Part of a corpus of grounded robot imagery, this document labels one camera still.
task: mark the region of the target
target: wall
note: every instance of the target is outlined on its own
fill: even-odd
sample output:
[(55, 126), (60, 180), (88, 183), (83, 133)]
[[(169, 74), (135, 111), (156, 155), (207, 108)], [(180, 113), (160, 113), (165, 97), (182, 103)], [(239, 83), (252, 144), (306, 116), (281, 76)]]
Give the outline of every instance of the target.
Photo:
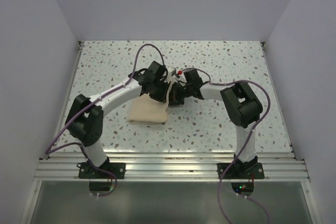
[(324, 223), (335, 223), (336, 0), (291, 0), (266, 43), (294, 151)]
[(77, 42), (56, 0), (0, 0), (0, 223), (19, 223)]
[(265, 41), (290, 0), (57, 0), (81, 40)]

